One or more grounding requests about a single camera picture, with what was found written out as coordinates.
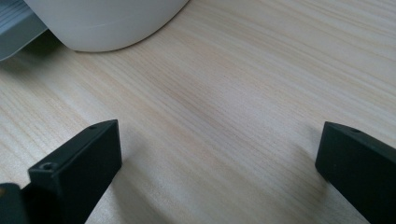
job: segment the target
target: screw hole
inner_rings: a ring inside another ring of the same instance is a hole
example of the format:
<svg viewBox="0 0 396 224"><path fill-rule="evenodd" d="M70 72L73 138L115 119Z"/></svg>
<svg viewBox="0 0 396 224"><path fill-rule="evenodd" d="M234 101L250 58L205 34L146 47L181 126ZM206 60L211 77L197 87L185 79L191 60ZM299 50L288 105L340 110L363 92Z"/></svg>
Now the screw hole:
<svg viewBox="0 0 396 224"><path fill-rule="evenodd" d="M56 167L56 163L53 163L53 162L46 162L46 163L40 165L40 169L48 170L48 171L54 170L55 167Z"/></svg>
<svg viewBox="0 0 396 224"><path fill-rule="evenodd" d="M357 129L350 129L350 131L352 131L353 133L361 133L361 131L359 131Z"/></svg>

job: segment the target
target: light wooden desk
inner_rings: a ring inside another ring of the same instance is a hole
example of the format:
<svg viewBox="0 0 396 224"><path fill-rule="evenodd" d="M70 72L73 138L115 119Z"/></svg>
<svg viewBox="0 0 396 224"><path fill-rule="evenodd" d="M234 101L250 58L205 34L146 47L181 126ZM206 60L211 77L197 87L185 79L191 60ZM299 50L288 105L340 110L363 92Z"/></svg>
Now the light wooden desk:
<svg viewBox="0 0 396 224"><path fill-rule="evenodd" d="M191 0L108 53L45 34L0 64L0 97L0 182L22 187L119 120L124 164L88 223L365 223L314 161L325 120L396 146L396 4Z"/></svg>

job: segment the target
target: wood grain surface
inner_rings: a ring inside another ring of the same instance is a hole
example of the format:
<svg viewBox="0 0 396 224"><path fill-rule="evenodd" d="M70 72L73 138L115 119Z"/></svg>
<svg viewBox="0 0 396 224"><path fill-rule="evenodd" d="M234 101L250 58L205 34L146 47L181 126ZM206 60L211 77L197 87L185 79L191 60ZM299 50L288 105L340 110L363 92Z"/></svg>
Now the wood grain surface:
<svg viewBox="0 0 396 224"><path fill-rule="evenodd" d="M45 33L0 63L0 182L118 119L88 223L366 223L315 169L326 120L396 147L396 2L190 0L126 49Z"/></svg>

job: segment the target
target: gray plastic part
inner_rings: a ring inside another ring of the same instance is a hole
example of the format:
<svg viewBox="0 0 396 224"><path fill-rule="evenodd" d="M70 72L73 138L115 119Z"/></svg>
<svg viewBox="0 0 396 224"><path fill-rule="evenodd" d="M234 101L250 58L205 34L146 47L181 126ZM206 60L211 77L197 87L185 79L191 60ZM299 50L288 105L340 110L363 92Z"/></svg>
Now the gray plastic part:
<svg viewBox="0 0 396 224"><path fill-rule="evenodd" d="M0 61L3 61L48 28L22 0L0 0Z"/></svg>

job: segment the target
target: white plastic casing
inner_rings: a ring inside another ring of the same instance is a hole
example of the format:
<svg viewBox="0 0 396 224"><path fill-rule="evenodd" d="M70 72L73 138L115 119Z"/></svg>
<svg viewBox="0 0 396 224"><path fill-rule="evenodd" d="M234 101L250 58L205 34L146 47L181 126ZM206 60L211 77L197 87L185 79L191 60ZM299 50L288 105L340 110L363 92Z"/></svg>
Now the white plastic casing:
<svg viewBox="0 0 396 224"><path fill-rule="evenodd" d="M130 46L171 20L188 0L24 0L70 49Z"/></svg>

